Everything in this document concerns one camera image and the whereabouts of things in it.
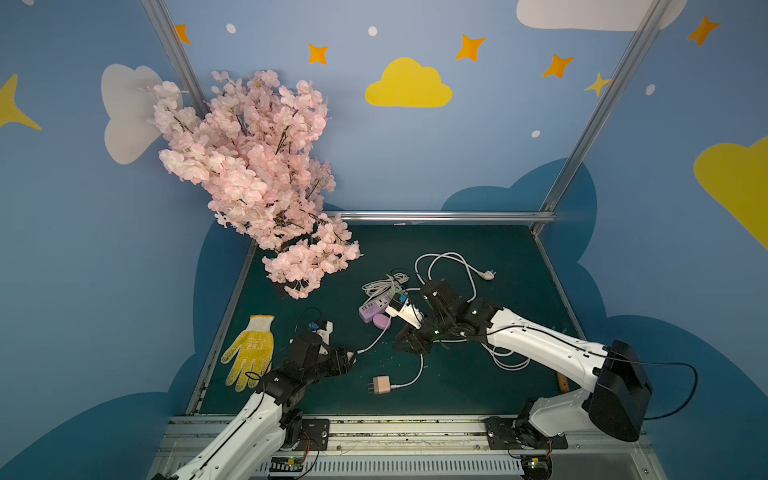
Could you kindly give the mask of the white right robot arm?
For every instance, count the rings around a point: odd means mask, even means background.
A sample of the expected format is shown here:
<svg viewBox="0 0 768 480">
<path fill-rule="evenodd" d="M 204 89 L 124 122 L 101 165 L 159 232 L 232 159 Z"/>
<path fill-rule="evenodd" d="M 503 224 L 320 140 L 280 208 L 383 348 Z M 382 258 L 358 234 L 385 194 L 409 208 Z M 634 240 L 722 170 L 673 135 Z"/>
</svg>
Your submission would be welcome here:
<svg viewBox="0 0 768 480">
<path fill-rule="evenodd" d="M 544 449 L 558 436 L 592 430 L 624 442 L 639 439 L 652 386 L 630 345 L 581 340 L 486 299 L 466 301 L 444 280 L 426 283 L 420 293 L 428 315 L 404 294 L 387 306 L 388 315 L 406 323 L 396 339 L 409 352 L 425 356 L 433 343 L 459 336 L 491 352 L 519 354 L 577 384 L 575 391 L 528 401 L 511 426 L 516 443 Z"/>
</svg>

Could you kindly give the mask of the green charger plug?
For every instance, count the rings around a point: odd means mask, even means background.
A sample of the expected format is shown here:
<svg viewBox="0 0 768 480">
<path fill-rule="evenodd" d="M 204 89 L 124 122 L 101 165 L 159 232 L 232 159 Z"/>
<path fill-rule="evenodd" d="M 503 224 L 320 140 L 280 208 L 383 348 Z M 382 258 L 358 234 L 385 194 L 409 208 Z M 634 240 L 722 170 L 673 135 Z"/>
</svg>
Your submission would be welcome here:
<svg viewBox="0 0 768 480">
<path fill-rule="evenodd" d="M 407 300 L 407 295 L 401 289 L 394 289 L 391 291 L 391 299 L 395 302 L 403 303 Z"/>
</svg>

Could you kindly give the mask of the pink charger adapter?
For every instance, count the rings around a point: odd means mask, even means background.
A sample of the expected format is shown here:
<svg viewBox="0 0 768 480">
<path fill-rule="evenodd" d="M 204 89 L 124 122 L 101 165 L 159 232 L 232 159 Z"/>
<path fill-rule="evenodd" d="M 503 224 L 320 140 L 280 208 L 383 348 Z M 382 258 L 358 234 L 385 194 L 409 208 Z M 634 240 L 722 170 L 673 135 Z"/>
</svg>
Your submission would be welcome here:
<svg viewBox="0 0 768 480">
<path fill-rule="evenodd" d="M 370 390 L 375 395 L 388 394 L 392 391 L 392 384 L 388 375 L 376 376 L 370 383 Z"/>
</svg>

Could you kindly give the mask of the purple power strip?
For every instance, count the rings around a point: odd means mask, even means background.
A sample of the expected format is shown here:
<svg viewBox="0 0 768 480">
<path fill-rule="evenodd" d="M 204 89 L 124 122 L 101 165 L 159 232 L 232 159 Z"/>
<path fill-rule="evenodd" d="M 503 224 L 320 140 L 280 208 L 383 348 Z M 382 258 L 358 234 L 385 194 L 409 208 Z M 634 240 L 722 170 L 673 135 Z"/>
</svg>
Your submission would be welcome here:
<svg viewBox="0 0 768 480">
<path fill-rule="evenodd" d="M 375 315 L 386 311 L 390 301 L 391 298 L 389 296 L 380 296 L 369 300 L 358 308 L 360 318 L 364 323 L 372 322 Z"/>
</svg>

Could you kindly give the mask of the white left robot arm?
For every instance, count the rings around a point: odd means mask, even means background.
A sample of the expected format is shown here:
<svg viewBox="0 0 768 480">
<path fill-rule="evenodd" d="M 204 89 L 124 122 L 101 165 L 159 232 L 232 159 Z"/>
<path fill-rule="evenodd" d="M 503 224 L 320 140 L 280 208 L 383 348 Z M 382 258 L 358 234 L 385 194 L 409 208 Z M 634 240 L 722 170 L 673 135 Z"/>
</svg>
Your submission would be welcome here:
<svg viewBox="0 0 768 480">
<path fill-rule="evenodd" d="M 349 373 L 357 353 L 328 343 L 326 329 L 293 341 L 287 358 L 263 374 L 254 393 L 224 430 L 171 479 L 248 479 L 298 434 L 298 403 L 309 385 Z"/>
</svg>

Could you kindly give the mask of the purple earbud case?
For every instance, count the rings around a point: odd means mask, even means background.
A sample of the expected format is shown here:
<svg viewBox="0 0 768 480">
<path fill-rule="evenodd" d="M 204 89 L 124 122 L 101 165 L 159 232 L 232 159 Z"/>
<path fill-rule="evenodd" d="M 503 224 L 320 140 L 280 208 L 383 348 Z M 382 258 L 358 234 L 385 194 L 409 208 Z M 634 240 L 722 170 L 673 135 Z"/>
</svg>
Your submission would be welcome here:
<svg viewBox="0 0 768 480">
<path fill-rule="evenodd" d="M 385 313 L 375 314 L 372 318 L 372 323 L 382 331 L 386 331 L 391 326 L 391 317 Z"/>
</svg>

